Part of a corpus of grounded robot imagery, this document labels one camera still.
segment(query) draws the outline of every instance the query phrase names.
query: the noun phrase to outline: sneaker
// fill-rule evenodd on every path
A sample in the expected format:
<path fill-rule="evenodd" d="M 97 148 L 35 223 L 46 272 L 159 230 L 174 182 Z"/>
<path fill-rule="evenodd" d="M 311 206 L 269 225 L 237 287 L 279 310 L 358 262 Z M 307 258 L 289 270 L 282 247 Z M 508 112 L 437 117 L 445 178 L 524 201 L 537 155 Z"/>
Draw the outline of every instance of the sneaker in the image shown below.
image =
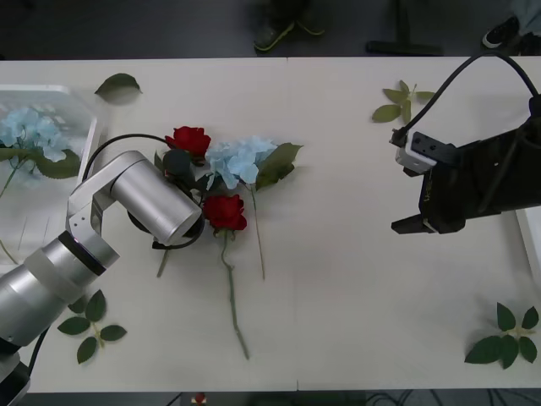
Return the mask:
<path fill-rule="evenodd" d="M 277 28 L 270 22 L 265 23 L 258 30 L 254 41 L 254 47 L 258 51 L 268 52 L 276 46 L 280 40 L 286 36 L 293 28 L 295 23 L 292 21 L 289 25 Z"/>
<path fill-rule="evenodd" d="M 325 34 L 325 29 L 318 21 L 318 18 L 311 7 L 306 8 L 297 19 L 297 25 L 308 32 L 311 36 Z"/>
<path fill-rule="evenodd" d="M 517 46 L 518 56 L 537 57 L 541 55 L 541 38 L 532 33 L 526 34 Z"/>
<path fill-rule="evenodd" d="M 504 42 L 512 40 L 518 34 L 518 19 L 511 17 L 505 23 L 494 27 L 483 37 L 483 45 L 489 49 L 497 48 Z"/>

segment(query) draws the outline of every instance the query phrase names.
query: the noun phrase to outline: dark floor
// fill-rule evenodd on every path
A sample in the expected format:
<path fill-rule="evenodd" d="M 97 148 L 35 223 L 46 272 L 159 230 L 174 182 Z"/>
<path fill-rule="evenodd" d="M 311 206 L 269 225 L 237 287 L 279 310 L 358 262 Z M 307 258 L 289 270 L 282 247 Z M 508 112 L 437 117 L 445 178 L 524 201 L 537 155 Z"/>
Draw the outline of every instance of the dark floor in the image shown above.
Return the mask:
<path fill-rule="evenodd" d="M 6 59 L 239 58 L 265 0 L 0 0 Z M 485 31 L 507 16 L 507 0 L 406 0 L 412 42 L 444 55 L 480 50 Z M 395 39 L 395 0 L 314 0 L 320 38 L 296 29 L 271 57 L 358 57 L 369 40 Z"/>
<path fill-rule="evenodd" d="M 207 406 L 531 406 L 540 405 L 539 389 L 335 392 L 213 392 Z M 30 394 L 21 406 L 189 406 L 195 393 Z"/>

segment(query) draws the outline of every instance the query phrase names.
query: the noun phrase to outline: rose stem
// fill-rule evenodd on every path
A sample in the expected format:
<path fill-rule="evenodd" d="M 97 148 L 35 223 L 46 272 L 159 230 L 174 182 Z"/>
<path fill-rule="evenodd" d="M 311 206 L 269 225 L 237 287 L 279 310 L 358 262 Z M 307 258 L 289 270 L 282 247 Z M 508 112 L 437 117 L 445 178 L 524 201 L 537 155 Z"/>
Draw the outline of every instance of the rose stem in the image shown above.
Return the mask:
<path fill-rule="evenodd" d="M 4 246 L 2 240 L 0 239 L 0 246 L 2 247 L 3 252 L 6 253 L 6 255 L 9 257 L 9 259 L 15 264 L 18 265 L 19 263 L 9 254 L 8 250 L 6 250 L 6 247 Z"/>
<path fill-rule="evenodd" d="M 170 250 L 166 250 L 163 253 L 163 258 L 161 259 L 160 268 L 158 268 L 158 274 L 156 275 L 156 277 L 161 277 L 163 270 L 166 269 L 166 263 L 167 263 L 167 259 L 169 258 L 169 252 Z"/>
<path fill-rule="evenodd" d="M 265 280 L 265 263 L 263 262 L 263 251 L 261 250 L 260 227 L 257 223 L 257 205 L 255 204 L 254 186 L 250 187 L 250 193 L 252 194 L 252 201 L 254 202 L 255 232 L 257 233 L 257 242 L 260 246 L 261 271 L 263 272 L 263 280 Z"/>
<path fill-rule="evenodd" d="M 0 192 L 0 198 L 3 196 L 4 192 L 6 191 L 6 189 L 8 188 L 8 185 L 9 183 L 12 181 L 12 179 L 14 178 L 14 175 L 15 173 L 17 172 L 17 170 L 22 167 L 24 164 L 25 164 L 26 160 L 24 159 L 19 165 L 15 165 L 14 167 L 14 170 L 11 171 L 11 174 L 9 175 L 9 178 L 8 178 L 8 181 L 6 182 L 6 184 L 3 186 L 3 189 L 2 189 L 2 192 Z M 2 247 L 2 250 L 3 252 L 6 253 L 6 255 L 9 257 L 9 259 L 15 264 L 15 265 L 18 265 L 19 263 L 11 256 L 11 254 L 9 254 L 9 251 L 6 249 L 6 246 L 3 244 L 2 240 L 0 239 L 0 246 Z"/>
<path fill-rule="evenodd" d="M 237 333 L 238 341 L 240 342 L 240 345 L 243 348 L 244 357 L 246 359 L 250 359 L 248 347 L 246 346 L 246 342 L 244 342 L 243 334 L 240 332 L 240 328 L 238 328 L 238 323 L 237 323 L 237 306 L 235 305 L 235 286 L 233 283 L 233 266 L 229 265 L 226 262 L 226 258 L 225 258 L 226 249 L 227 249 L 227 240 L 228 240 L 227 230 L 225 230 L 224 239 L 223 239 L 223 250 L 221 251 L 221 262 L 226 267 L 227 276 L 229 278 L 229 302 L 231 303 L 233 327 L 235 329 L 235 333 Z"/>
<path fill-rule="evenodd" d="M 100 347 L 104 348 L 105 343 L 101 339 L 101 335 L 100 335 L 100 331 L 98 330 L 98 327 L 96 327 L 96 324 L 94 324 L 93 322 L 91 324 L 92 324 L 92 328 L 94 328 L 94 332 L 96 333 L 96 338 L 98 339 L 98 343 L 100 344 Z"/>

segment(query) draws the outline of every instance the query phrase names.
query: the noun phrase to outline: white table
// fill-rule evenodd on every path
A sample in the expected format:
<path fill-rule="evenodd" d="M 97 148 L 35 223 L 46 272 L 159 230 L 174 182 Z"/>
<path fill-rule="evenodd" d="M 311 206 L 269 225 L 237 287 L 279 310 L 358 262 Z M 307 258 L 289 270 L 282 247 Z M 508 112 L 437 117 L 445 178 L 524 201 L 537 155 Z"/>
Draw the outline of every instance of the white table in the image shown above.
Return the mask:
<path fill-rule="evenodd" d="M 404 79 L 435 91 L 462 60 L 0 63 L 5 83 L 84 91 L 111 74 L 134 75 L 144 93 L 111 107 L 109 137 L 165 135 L 192 125 L 205 127 L 214 141 L 261 134 L 305 145 L 298 169 L 258 197 L 265 282 L 244 194 L 249 227 L 229 259 L 250 361 L 232 331 L 220 245 L 210 230 L 175 252 L 156 279 L 161 253 L 114 206 L 104 237 L 121 259 L 93 288 L 107 297 L 107 321 L 120 322 L 128 335 L 78 366 L 81 340 L 55 324 L 31 391 L 538 387 L 541 362 L 519 359 L 506 371 L 463 363 L 471 343 L 495 331 L 497 301 L 519 315 L 541 308 L 515 214 L 469 221 L 460 233 L 443 236 L 399 236 L 390 228 L 418 212 L 421 179 L 408 178 L 394 163 L 388 139 L 400 124 L 374 124 L 369 116 L 385 104 L 382 88 Z M 541 60 L 520 64 L 541 87 Z M 481 60 L 417 129 L 460 145 L 515 128 L 527 117 L 527 101 L 511 69 Z M 155 148 L 130 140 L 106 155 L 139 149 L 150 157 Z M 23 358 L 29 354 L 28 348 Z"/>

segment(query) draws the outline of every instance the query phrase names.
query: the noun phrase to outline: red rose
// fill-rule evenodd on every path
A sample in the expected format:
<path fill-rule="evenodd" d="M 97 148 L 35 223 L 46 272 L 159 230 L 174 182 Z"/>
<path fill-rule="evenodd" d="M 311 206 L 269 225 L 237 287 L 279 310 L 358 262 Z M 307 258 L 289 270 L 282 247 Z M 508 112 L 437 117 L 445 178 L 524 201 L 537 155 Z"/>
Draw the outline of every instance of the red rose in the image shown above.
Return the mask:
<path fill-rule="evenodd" d="M 205 135 L 205 129 L 181 127 L 175 129 L 173 138 L 166 136 L 169 144 L 175 145 L 181 150 L 186 150 L 192 156 L 205 156 L 209 148 L 210 137 Z"/>
<path fill-rule="evenodd" d="M 239 195 L 233 197 L 211 196 L 203 204 L 205 217 L 214 228 L 244 230 L 246 219 L 243 216 L 244 202 Z"/>

